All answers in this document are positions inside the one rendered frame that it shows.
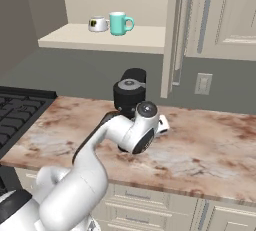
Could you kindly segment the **beige open cabinet door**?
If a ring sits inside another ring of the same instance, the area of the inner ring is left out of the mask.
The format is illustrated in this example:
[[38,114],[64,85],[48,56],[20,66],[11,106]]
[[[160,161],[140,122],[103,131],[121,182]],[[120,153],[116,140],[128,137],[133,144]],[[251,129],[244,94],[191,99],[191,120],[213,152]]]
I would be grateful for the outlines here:
[[180,16],[181,0],[168,0],[165,29],[165,44],[162,66],[161,98],[167,98],[172,91],[172,82],[175,69],[175,47],[177,44],[178,21]]

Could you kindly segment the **teal mug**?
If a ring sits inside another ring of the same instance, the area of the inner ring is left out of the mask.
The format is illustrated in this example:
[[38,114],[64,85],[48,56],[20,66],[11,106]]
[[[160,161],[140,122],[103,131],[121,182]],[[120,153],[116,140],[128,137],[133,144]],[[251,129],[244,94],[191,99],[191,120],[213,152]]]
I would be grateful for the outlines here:
[[134,19],[124,12],[111,12],[109,14],[110,33],[113,36],[123,36],[134,28]]

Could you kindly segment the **white mug with dark print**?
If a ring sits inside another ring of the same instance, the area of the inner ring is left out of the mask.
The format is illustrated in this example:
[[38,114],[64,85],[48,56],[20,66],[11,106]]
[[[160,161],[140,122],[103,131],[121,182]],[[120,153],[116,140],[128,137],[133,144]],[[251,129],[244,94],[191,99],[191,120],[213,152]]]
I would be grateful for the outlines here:
[[93,16],[88,23],[91,32],[105,32],[109,28],[109,21],[104,16]]

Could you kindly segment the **beige base cabinet door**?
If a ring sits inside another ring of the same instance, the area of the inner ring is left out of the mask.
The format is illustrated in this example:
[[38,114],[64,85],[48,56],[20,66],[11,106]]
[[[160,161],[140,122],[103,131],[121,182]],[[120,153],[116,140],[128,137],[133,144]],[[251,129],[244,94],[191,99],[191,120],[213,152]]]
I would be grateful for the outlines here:
[[202,231],[256,231],[256,208],[209,201]]

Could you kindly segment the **black hob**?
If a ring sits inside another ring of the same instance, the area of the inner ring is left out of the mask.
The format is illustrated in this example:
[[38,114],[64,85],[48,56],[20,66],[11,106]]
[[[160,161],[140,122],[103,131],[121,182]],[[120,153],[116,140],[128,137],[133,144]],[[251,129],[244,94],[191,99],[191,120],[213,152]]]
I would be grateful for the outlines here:
[[0,86],[0,159],[56,98],[55,91]]

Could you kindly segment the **beige narrow drawer front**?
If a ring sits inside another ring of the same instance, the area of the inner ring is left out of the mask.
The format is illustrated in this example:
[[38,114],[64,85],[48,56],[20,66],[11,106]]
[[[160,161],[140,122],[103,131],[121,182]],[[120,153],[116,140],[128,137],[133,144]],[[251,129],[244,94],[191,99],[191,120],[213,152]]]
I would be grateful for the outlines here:
[[15,171],[22,187],[31,194],[35,193],[37,191],[36,177],[38,172],[17,167],[15,167]]

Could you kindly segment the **black oven front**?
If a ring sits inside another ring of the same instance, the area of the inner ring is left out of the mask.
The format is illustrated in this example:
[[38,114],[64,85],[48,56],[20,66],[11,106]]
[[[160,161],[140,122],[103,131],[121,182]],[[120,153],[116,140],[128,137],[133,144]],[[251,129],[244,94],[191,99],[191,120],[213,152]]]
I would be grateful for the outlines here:
[[15,169],[0,165],[0,196],[6,192],[21,188],[22,186]]

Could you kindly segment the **beige open wall cabinet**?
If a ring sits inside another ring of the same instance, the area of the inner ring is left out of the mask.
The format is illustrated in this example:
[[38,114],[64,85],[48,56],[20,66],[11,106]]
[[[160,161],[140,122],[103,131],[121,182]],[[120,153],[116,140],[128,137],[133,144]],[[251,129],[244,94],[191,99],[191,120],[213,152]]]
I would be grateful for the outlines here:
[[[67,23],[39,39],[46,48],[161,54],[164,52],[167,0],[64,0]],[[123,36],[91,32],[89,19],[121,11],[134,19]]]

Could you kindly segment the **white wall socket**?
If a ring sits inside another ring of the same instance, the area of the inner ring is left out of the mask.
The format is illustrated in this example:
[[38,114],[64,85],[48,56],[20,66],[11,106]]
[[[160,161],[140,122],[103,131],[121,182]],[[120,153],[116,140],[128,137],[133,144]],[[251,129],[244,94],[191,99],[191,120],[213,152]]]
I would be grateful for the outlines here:
[[198,73],[195,85],[195,93],[198,95],[208,95],[213,75],[208,73]]

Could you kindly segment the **beige closed wall cabinet door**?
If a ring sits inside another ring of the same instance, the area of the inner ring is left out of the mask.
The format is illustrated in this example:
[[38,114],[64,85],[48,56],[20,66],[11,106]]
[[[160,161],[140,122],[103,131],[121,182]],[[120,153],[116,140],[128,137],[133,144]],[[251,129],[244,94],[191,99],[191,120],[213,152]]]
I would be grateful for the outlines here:
[[211,0],[199,54],[204,1],[191,0],[186,56],[256,61],[256,0]]

